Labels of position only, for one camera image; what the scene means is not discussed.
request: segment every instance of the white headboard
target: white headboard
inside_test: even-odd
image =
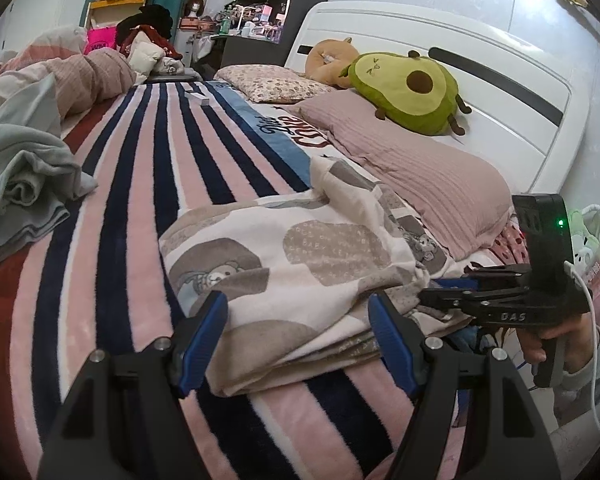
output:
[[[443,63],[473,108],[464,137],[435,137],[493,164],[512,192],[558,192],[589,115],[573,68],[510,34],[440,10],[381,2],[324,2],[304,19],[286,66],[304,72],[321,40],[353,38],[365,52],[417,50]]]

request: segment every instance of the pink and navy striped blanket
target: pink and navy striped blanket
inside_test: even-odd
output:
[[[133,88],[65,142],[99,186],[0,264],[0,479],[35,478],[90,351],[140,350],[183,318],[158,252],[180,210],[308,189],[308,155],[283,123],[220,82]],[[362,480],[412,410],[380,360],[250,396],[205,383],[182,405],[214,480]]]

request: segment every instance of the person's arm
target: person's arm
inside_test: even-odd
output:
[[[598,370],[596,371],[596,403],[600,402],[600,329],[598,328]],[[520,347],[526,362],[537,364],[545,361],[542,339],[567,335],[564,356],[564,375],[559,386],[554,388],[556,417],[565,424],[590,409],[590,387],[593,375],[593,346],[590,314],[566,320],[558,326],[540,331],[538,334],[517,330]]]

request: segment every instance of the blue gripper pad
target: blue gripper pad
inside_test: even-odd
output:
[[[427,367],[420,348],[424,340],[422,332],[412,320],[403,318],[386,296],[381,298],[378,294],[372,294],[368,301],[368,313],[371,329],[396,386],[409,397],[417,397],[427,380]],[[407,328],[410,333],[401,333],[397,321],[400,325],[404,322],[400,328]],[[413,325],[415,330],[406,324]],[[409,345],[405,336],[411,337]]]
[[[478,290],[478,281],[471,278],[440,278],[433,280],[442,288],[470,288]]]
[[[182,398],[202,386],[206,367],[216,349],[229,316],[222,292],[211,292],[198,313],[178,325],[174,339],[172,382]]]

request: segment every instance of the gray blanket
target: gray blanket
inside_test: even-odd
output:
[[[60,131],[52,74],[0,106],[0,261],[65,220],[66,200],[96,187]]]

